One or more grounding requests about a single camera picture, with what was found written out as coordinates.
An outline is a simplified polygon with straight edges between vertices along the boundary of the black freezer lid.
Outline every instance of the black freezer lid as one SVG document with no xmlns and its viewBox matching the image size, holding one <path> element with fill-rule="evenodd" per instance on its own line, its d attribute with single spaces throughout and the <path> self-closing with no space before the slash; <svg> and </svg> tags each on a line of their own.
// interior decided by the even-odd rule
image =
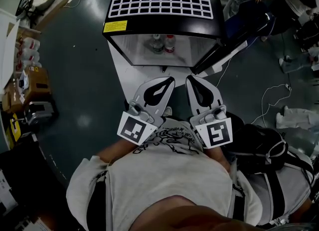
<svg viewBox="0 0 319 231">
<path fill-rule="evenodd" d="M 225 38 L 225 22 L 220 0 L 210 0 L 213 19 L 171 14 L 141 14 L 109 18 L 105 23 L 127 21 L 126 30 L 104 32 L 106 37 L 125 34 L 176 34 L 207 38 Z"/>
</svg>

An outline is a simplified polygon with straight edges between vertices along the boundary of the black backpack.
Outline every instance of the black backpack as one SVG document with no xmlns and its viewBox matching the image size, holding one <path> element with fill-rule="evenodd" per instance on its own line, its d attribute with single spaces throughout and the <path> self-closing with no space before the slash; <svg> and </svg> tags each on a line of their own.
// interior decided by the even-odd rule
<svg viewBox="0 0 319 231">
<path fill-rule="evenodd" d="M 307 51 L 319 41 L 319 15 L 314 14 L 312 20 L 306 22 L 295 35 L 300 47 Z"/>
<path fill-rule="evenodd" d="M 250 124 L 233 134 L 226 149 L 237 157 L 237 168 L 244 174 L 280 170 L 288 157 L 288 144 L 280 133 Z"/>
</svg>

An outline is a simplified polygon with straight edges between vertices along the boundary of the white cloth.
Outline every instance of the white cloth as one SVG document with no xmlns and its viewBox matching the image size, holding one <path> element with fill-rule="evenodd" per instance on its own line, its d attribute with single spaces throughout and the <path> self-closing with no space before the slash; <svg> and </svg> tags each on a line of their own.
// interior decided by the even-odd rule
<svg viewBox="0 0 319 231">
<path fill-rule="evenodd" d="M 285 0 L 291 10 L 297 15 L 301 16 L 307 10 L 311 8 L 304 5 L 300 0 Z"/>
<path fill-rule="evenodd" d="M 302 128 L 309 130 L 319 125 L 319 114 L 307 109 L 289 109 L 285 107 L 284 115 L 276 116 L 277 129 Z"/>
<path fill-rule="evenodd" d="M 95 179 L 105 169 L 98 157 L 83 160 L 67 190 L 70 211 L 85 230 Z M 256 225 L 262 214 L 261 202 L 242 174 L 238 182 L 246 195 L 245 222 Z M 108 167 L 106 185 L 111 191 L 106 203 L 112 205 L 106 218 L 115 231 L 129 230 L 149 206 L 175 195 L 227 216 L 232 194 L 227 171 L 203 153 L 189 127 L 171 119 L 144 145 Z"/>
<path fill-rule="evenodd" d="M 312 47 L 308 49 L 308 53 L 312 56 L 312 57 L 317 57 L 319 60 L 319 47 Z"/>
</svg>

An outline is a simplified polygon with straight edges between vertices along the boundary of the brown box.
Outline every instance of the brown box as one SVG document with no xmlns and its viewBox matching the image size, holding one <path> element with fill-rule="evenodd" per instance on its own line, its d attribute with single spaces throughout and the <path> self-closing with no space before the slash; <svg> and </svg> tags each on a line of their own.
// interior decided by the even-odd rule
<svg viewBox="0 0 319 231">
<path fill-rule="evenodd" d="M 24 105 L 30 101 L 44 101 L 50 98 L 51 87 L 46 69 L 27 67 L 24 69 L 29 78 L 29 87 L 24 91 Z"/>
<path fill-rule="evenodd" d="M 20 101 L 20 95 L 17 87 L 17 79 L 12 79 L 5 87 L 5 94 L 2 97 L 2 108 L 7 113 L 23 111 L 23 104 Z"/>
</svg>

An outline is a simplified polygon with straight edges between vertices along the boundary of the black strap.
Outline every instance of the black strap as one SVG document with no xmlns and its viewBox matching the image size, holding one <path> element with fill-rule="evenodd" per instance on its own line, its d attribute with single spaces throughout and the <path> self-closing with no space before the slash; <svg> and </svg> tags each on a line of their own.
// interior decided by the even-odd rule
<svg viewBox="0 0 319 231">
<path fill-rule="evenodd" d="M 86 223 L 89 231 L 106 230 L 106 186 L 103 172 L 97 182 L 86 212 Z"/>
<path fill-rule="evenodd" d="M 241 196 L 235 196 L 235 203 L 234 203 L 234 212 L 233 212 L 233 219 L 244 221 L 245 220 L 245 194 L 242 188 L 233 184 L 233 189 L 239 191 Z"/>
<path fill-rule="evenodd" d="M 275 171 L 265 173 L 269 181 L 270 193 L 273 197 L 273 217 L 275 220 L 285 213 L 285 198 Z"/>
<path fill-rule="evenodd" d="M 290 152 L 295 157 L 290 156 L 289 154 L 286 156 L 285 162 L 286 164 L 294 165 L 300 167 L 301 169 L 305 169 L 306 171 L 310 172 L 311 174 L 314 173 L 313 166 L 308 164 L 307 162 L 301 160 L 296 154 Z"/>
</svg>

